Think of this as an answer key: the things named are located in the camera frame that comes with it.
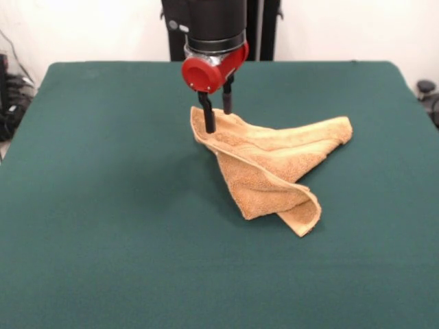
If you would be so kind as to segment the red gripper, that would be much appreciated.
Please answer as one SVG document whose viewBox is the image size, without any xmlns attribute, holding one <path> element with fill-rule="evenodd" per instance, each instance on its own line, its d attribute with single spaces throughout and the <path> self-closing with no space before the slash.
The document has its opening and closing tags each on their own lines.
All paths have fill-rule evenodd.
<svg viewBox="0 0 439 329">
<path fill-rule="evenodd" d="M 215 114 L 209 94 L 223 87 L 222 101 L 225 114 L 233 112 L 232 77 L 246 61 L 249 45 L 242 46 L 229 53 L 203 54 L 195 52 L 188 45 L 184 47 L 185 60 L 182 63 L 183 80 L 189 88 L 198 92 L 198 101 L 203 108 L 204 124 L 208 134 L 215 132 Z"/>
</svg>

